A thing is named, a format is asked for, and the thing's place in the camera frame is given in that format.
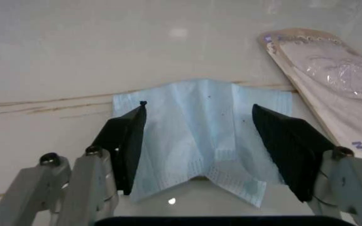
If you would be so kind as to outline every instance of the light blue face mask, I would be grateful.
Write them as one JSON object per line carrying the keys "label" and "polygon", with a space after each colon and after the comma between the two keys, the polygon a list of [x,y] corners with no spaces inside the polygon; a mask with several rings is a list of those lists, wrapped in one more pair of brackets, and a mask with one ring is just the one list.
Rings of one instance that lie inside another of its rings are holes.
{"label": "light blue face mask", "polygon": [[114,116],[148,104],[131,199],[196,176],[259,207],[266,181],[282,183],[252,121],[259,104],[291,115],[291,93],[192,80],[113,97]]}

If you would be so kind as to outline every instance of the white table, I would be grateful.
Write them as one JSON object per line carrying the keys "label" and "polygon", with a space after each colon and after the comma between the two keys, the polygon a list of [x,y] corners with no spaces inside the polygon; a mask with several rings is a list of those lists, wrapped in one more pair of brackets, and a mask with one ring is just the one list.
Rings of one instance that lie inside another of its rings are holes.
{"label": "white table", "polygon": [[[0,194],[44,153],[73,165],[110,117],[113,93],[166,82],[292,91],[293,116],[320,129],[256,41],[287,27],[332,32],[362,54],[356,0],[0,0]],[[122,197],[116,215],[310,214],[303,206],[284,186],[269,186],[258,210],[194,181],[138,205]]]}

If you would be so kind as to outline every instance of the clear plastic wrap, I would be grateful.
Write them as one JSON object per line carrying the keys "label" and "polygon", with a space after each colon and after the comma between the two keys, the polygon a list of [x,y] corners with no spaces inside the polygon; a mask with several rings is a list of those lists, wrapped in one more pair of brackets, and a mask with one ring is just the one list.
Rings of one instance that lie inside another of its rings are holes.
{"label": "clear plastic wrap", "polygon": [[313,36],[278,39],[299,70],[339,95],[362,99],[362,56],[340,40]]}

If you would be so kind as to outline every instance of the bolt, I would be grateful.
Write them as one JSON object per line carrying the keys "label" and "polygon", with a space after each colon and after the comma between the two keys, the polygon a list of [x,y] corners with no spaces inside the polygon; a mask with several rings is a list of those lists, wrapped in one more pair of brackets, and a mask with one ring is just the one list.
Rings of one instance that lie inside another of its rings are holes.
{"label": "bolt", "polygon": [[86,148],[86,156],[97,155],[98,157],[103,156],[103,148],[100,146],[89,146]]}
{"label": "bolt", "polygon": [[61,161],[57,153],[51,152],[41,156],[39,163],[41,166],[59,166]]}

